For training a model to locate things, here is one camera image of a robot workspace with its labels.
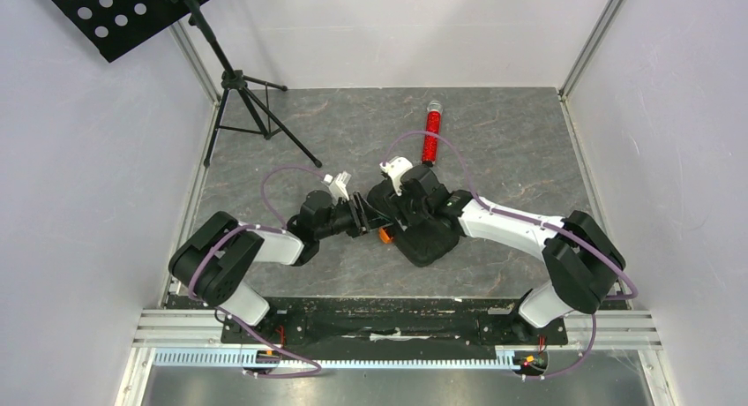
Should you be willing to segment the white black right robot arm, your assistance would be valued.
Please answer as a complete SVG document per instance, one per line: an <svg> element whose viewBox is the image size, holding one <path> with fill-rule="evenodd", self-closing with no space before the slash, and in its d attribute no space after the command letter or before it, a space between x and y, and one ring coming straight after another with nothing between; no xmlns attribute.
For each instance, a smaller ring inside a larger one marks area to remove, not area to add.
<svg viewBox="0 0 748 406"><path fill-rule="evenodd" d="M571 312L595 314L625 278L624 257L589 214L532 214L492 202L473 185L450 191L431 168L402 157L379 167L393 241L412 264L431 265L462 238L496 242L544 264L549 280L531 289L509 319L520 342L534 341L552 320Z"/></svg>

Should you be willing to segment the black plastic tool case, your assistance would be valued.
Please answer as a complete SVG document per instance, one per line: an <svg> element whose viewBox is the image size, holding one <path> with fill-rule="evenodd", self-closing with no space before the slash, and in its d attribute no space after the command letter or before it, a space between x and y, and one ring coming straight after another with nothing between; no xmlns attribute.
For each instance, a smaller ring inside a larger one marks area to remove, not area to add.
<svg viewBox="0 0 748 406"><path fill-rule="evenodd" d="M446 221L427 219L415 226L403 228L395 219L395 209L386 204L385 198L394 195L390 182L374 185L368 192L367 202L383 213L391 222L385 226L395 247L416 267L427 267L452 251L460 241L460 234Z"/></svg>

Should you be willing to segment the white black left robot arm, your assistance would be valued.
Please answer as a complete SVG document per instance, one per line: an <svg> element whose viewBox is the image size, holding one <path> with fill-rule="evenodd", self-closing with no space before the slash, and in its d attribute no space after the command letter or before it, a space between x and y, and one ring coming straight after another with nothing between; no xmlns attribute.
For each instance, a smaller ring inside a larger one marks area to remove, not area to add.
<svg viewBox="0 0 748 406"><path fill-rule="evenodd" d="M310 192L285 229L241 223L220 211L176 250L168 271L191 298L242 321L254 342L268 342L277 320L268 301L244 280L251 265L299 267L318 253L321 240L339 234L359 237L387 223L358 192L337 199L328 192Z"/></svg>

